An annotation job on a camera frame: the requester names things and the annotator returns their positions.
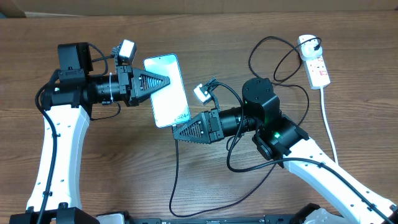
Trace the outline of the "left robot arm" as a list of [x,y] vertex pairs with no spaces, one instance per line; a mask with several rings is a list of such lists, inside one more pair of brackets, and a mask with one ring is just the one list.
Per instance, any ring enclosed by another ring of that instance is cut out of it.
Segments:
[[57,47],[60,66],[35,96],[44,117],[39,172],[24,213],[10,223],[98,223],[82,209],[80,168],[94,104],[137,106],[170,85],[170,78],[132,67],[136,45],[123,40],[111,53],[116,73],[92,75],[90,48],[79,42]]

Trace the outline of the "Samsung Galaxy smartphone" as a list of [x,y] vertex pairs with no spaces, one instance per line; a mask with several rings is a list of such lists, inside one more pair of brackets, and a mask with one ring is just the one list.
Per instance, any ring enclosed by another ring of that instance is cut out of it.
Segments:
[[182,74],[175,54],[144,59],[144,69],[170,78],[170,84],[151,94],[155,125],[158,128],[187,122],[190,116]]

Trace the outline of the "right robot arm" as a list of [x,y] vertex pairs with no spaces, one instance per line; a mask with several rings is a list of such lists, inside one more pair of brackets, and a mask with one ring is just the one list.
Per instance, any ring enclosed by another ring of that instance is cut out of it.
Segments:
[[248,80],[238,101],[238,108],[215,107],[174,128],[174,139],[211,144],[252,131],[252,141],[266,162],[240,173],[278,164],[306,181],[349,223],[397,223],[396,204],[358,182],[281,112],[269,79]]

